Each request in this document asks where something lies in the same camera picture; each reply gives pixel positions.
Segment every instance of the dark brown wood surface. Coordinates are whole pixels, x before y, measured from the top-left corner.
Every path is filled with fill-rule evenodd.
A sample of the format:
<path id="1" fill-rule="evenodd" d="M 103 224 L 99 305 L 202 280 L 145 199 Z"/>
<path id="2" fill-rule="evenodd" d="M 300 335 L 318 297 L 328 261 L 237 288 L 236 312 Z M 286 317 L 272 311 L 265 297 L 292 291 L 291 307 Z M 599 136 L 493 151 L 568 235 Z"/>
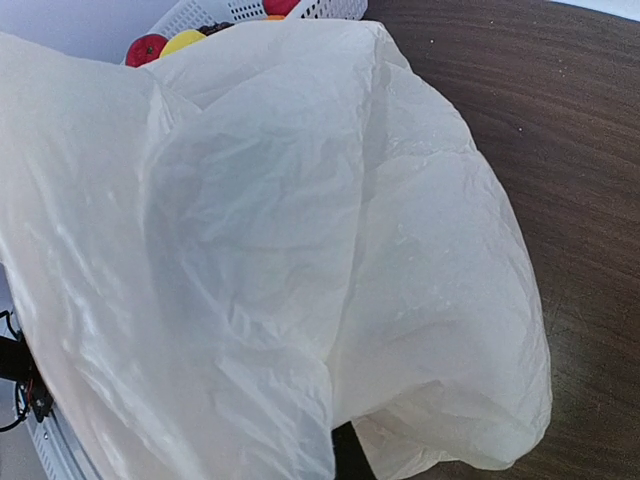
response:
<path id="1" fill-rule="evenodd" d="M 368 18 L 502 181 L 553 361 L 552 425 L 532 453 L 416 480 L 640 479 L 640 23 L 530 0 L 370 0 Z"/>

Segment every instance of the crumpled plastic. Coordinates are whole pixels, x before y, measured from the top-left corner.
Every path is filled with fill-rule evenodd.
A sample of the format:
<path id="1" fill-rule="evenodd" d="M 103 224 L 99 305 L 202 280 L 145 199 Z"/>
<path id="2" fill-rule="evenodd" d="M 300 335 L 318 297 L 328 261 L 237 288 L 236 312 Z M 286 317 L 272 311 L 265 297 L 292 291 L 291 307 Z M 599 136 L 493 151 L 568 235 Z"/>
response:
<path id="1" fill-rule="evenodd" d="M 509 467 L 549 353 L 505 192 L 382 26 L 249 22 L 131 69 L 0 36 L 0 259 L 105 479 Z"/>

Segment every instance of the red fruit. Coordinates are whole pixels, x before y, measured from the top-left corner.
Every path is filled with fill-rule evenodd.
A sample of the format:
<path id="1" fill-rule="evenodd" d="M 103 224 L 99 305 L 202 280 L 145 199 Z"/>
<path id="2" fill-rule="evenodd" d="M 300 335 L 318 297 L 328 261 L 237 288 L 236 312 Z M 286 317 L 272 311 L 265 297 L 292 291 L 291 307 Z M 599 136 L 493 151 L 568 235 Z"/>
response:
<path id="1" fill-rule="evenodd" d="M 289 15 L 300 0 L 263 0 L 267 15 Z"/>
<path id="2" fill-rule="evenodd" d="M 129 67 L 140 67 L 160 57 L 162 49 L 169 40 L 157 33 L 150 33 L 133 42 L 127 52 L 125 64 Z"/>

